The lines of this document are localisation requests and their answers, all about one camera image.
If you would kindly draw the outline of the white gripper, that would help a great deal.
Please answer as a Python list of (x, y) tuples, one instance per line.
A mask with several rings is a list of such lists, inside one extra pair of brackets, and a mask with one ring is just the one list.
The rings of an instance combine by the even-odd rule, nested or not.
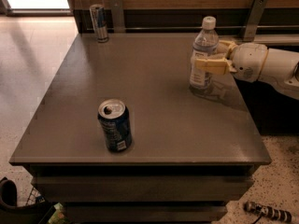
[(254, 82), (262, 71), (268, 48), (262, 44), (245, 43), (238, 46), (234, 41), (220, 40), (217, 52), (225, 58), (229, 58), (231, 55), (231, 61), (225, 58), (196, 59), (194, 61), (195, 66), (210, 74), (234, 73), (236, 79)]

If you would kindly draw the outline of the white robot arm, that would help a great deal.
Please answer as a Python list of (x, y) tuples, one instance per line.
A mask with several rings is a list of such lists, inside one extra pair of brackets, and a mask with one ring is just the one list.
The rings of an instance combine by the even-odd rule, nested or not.
[(239, 80), (261, 81), (277, 92), (299, 99), (299, 53), (283, 49), (270, 49), (258, 43), (237, 45), (221, 40), (217, 53), (194, 58), (197, 69), (213, 75), (230, 73)]

